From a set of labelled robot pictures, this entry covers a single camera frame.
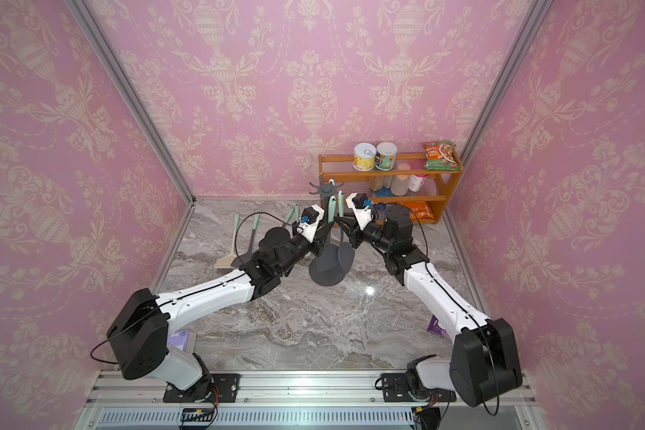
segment snack bag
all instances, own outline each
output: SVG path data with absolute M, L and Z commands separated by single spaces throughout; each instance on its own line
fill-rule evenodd
M 405 207 L 413 210 L 413 212 L 411 213 L 411 219 L 413 221 L 415 221 L 413 213 L 418 216 L 418 219 L 435 219 L 433 210 L 430 208 L 430 205 L 428 205 L 427 202 L 403 202 L 402 204 Z
M 456 171 L 461 168 L 454 157 L 456 150 L 454 143 L 440 140 L 439 142 L 425 143 L 423 148 L 425 148 L 425 156 L 428 159 L 424 167 L 428 170 Z

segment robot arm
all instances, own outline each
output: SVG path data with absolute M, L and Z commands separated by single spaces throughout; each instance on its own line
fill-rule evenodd
M 347 199 L 353 218 L 335 217 L 354 248 L 368 242 L 385 267 L 436 315 L 454 343 L 448 366 L 434 358 L 408 364 L 415 398 L 430 390 L 454 390 L 470 406 L 520 387 L 521 366 L 514 333 L 503 319 L 492 321 L 461 297 L 413 244 L 413 222 L 403 206 L 389 206 L 383 225 L 374 221 L 365 194 Z M 186 290 L 151 294 L 134 292 L 107 332 L 125 379 L 160 378 L 179 390 L 183 401 L 202 401 L 214 386 L 200 357 L 167 343 L 168 333 L 223 307 L 266 295 L 309 252 L 319 256 L 335 223 L 318 228 L 324 211 L 306 208 L 294 236 L 281 227 L 267 231 L 253 257 L 221 278 Z
M 168 334 L 224 307 L 266 295 L 306 254 L 320 255 L 332 228 L 327 224 L 318 229 L 324 213 L 318 205 L 306 208 L 292 237 L 285 228 L 271 228 L 253 257 L 223 277 L 159 295 L 148 288 L 134 292 L 107 331 L 123 377 L 163 379 L 185 401 L 206 398 L 214 384 L 210 372 L 200 357 L 167 343 Z
M 475 407 L 520 387 L 523 378 L 513 329 L 503 319 L 492 321 L 475 309 L 439 275 L 413 244 L 410 211 L 388 205 L 380 225 L 364 193 L 351 194 L 346 202 L 353 218 L 335 220 L 352 246 L 357 248 L 362 242 L 373 246 L 383 256 L 389 274 L 426 304 L 454 344 L 448 365 L 432 356 L 408 364 L 413 396 L 430 398 L 431 389 L 442 388 L 456 391 Z

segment beige spatula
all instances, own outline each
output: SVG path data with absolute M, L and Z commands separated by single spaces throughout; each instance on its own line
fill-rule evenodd
M 232 250 L 229 254 L 215 262 L 215 269 L 231 269 L 232 262 L 237 258 L 236 240 L 237 240 L 237 227 L 239 227 L 239 212 L 234 214 L 234 231 L 232 232 Z

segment orange snack bag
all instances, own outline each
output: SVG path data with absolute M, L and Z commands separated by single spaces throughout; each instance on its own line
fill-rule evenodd
M 402 202 L 402 204 L 405 207 L 413 210 L 413 212 L 411 213 L 411 219 L 413 221 L 415 221 L 415 216 L 413 216 L 414 212 L 419 219 L 435 219 L 433 210 L 430 208 L 430 205 L 428 205 L 427 202 Z

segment black mounting plate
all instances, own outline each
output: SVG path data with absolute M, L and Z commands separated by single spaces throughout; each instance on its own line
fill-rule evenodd
M 240 378 L 241 375 L 239 374 L 212 374 L 212 379 L 217 386 L 217 392 L 220 394 L 220 403 L 236 402 L 236 395 L 239 392 Z M 164 403 L 182 403 L 188 401 L 181 391 L 177 390 L 173 385 L 168 384 L 167 387 L 171 387 L 171 390 L 165 390 L 165 395 L 162 398 Z
M 387 403 L 396 403 L 396 402 L 416 402 L 421 400 L 415 400 L 409 394 L 409 380 L 406 377 L 406 374 L 382 374 L 382 397 Z M 443 390 L 437 388 L 431 390 L 438 395 L 438 402 L 455 402 L 456 393 L 450 390 Z

